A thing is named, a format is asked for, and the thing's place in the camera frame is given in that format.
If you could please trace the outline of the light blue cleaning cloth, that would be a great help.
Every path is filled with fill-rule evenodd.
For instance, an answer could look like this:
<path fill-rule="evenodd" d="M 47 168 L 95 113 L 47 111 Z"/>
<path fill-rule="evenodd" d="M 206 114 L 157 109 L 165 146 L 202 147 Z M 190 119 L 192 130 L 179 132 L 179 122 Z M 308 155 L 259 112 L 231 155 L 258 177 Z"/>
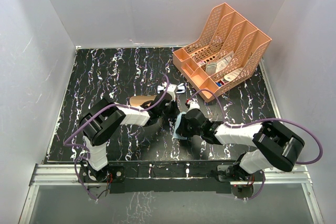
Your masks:
<path fill-rule="evenodd" d="M 177 129 L 181 125 L 182 116 L 185 115 L 185 114 L 186 114 L 186 112 L 181 112 L 176 118 L 176 122 L 175 122 L 175 126 L 174 126 L 174 132 L 173 132 L 173 138 L 175 138 L 175 139 L 178 139 L 178 140 L 186 140 L 187 139 L 187 137 L 183 137 L 180 134 L 178 134 L 178 132 L 177 132 Z"/>

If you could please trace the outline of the brown glasses case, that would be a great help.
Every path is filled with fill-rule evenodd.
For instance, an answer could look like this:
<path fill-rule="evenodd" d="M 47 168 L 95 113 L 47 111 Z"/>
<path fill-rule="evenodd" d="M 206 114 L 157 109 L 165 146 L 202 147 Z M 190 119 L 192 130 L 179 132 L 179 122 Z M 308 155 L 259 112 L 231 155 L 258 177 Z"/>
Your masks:
<path fill-rule="evenodd" d="M 148 108 L 155 100 L 156 95 L 136 95 L 129 98 L 129 104 L 133 107 L 141 106 Z"/>

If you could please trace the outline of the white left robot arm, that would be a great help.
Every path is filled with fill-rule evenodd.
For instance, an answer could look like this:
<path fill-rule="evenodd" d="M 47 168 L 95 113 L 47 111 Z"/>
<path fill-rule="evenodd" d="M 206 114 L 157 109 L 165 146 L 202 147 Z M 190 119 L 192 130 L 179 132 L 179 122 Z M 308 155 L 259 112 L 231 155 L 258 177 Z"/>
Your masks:
<path fill-rule="evenodd" d="M 137 95 L 130 98 L 130 106 L 113 106 L 100 113 L 84 129 L 84 139 L 90 157 L 84 172 L 90 179 L 102 182 L 108 177 L 107 141 L 120 125 L 142 127 L 157 124 L 160 119 L 175 118 L 179 114 L 176 95 Z"/>

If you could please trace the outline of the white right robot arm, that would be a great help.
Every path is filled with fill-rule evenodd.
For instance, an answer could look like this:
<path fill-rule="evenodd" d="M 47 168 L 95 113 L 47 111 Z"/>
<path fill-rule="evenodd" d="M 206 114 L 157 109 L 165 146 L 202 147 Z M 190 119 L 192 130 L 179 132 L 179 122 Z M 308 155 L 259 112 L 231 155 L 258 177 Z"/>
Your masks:
<path fill-rule="evenodd" d="M 199 136 L 213 145 L 254 146 L 255 151 L 242 153 L 232 166 L 215 172 L 233 180 L 247 180 L 255 172 L 273 167 L 290 172 L 305 145 L 301 137 L 278 121 L 246 127 L 227 126 L 224 122 L 209 120 L 200 109 L 178 115 L 174 134 L 180 140 Z"/>

